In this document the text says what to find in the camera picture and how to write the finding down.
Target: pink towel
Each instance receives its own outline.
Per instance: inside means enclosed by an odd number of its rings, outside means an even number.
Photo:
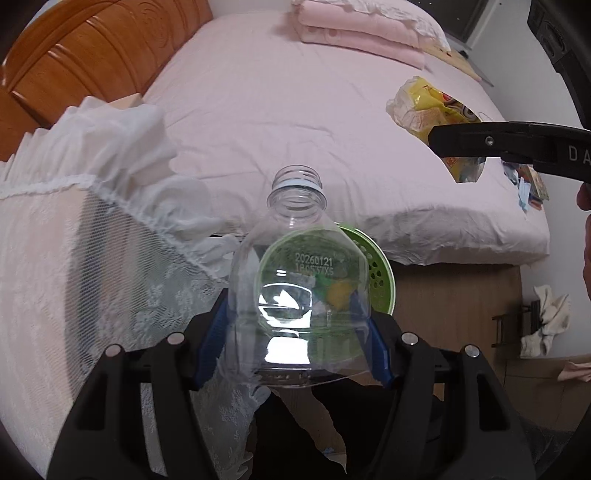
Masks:
[[[591,364],[575,364],[573,362],[566,362],[566,365],[558,375],[558,381],[565,380],[581,380],[581,382],[588,382],[591,380]]]
[[[422,48],[433,42],[433,39],[419,35],[400,20],[383,17],[378,13],[364,14],[351,7],[313,0],[305,0],[294,11],[298,21],[309,27],[363,32],[415,48]]]
[[[418,69],[425,66],[424,52],[401,43],[386,40],[362,32],[336,30],[334,28],[308,27],[293,21],[295,30],[302,42],[335,45],[338,47],[355,48],[382,57],[408,63]]]

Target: yellow plastic bag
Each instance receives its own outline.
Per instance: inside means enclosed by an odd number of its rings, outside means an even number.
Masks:
[[[429,145],[428,136],[437,125],[480,123],[463,103],[437,90],[421,77],[413,77],[388,101],[386,111],[399,126]],[[457,183],[477,181],[486,157],[449,157],[443,163]]]

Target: white lace curtain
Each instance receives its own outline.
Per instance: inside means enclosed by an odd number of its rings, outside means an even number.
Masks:
[[[104,348],[144,348],[183,330],[211,308],[238,246],[210,237],[222,221],[205,186],[168,168],[176,152],[162,117],[155,106],[120,111],[87,98],[0,165],[0,420],[42,475]],[[235,479],[268,393],[225,382],[218,371],[197,412],[221,478]],[[143,399],[148,453],[162,471],[145,389]],[[216,438],[224,409],[242,417]]]

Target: screw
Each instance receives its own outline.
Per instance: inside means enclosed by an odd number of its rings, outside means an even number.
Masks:
[[[109,345],[106,349],[105,349],[105,355],[112,358],[114,356],[117,356],[121,353],[121,345],[117,345],[116,343],[114,343],[113,345]]]
[[[480,350],[476,345],[466,345],[464,351],[466,352],[467,356],[472,358],[476,358],[478,355],[480,355]]]
[[[171,333],[166,339],[171,345],[180,345],[184,342],[184,335],[181,332]]]
[[[416,345],[418,343],[418,336],[412,332],[405,332],[402,334],[402,341],[407,345]]]

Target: plastic bottle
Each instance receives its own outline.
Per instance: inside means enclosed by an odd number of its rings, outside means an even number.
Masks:
[[[226,371],[285,387],[367,371],[367,260],[324,212],[319,175],[282,168],[267,205],[232,263]]]

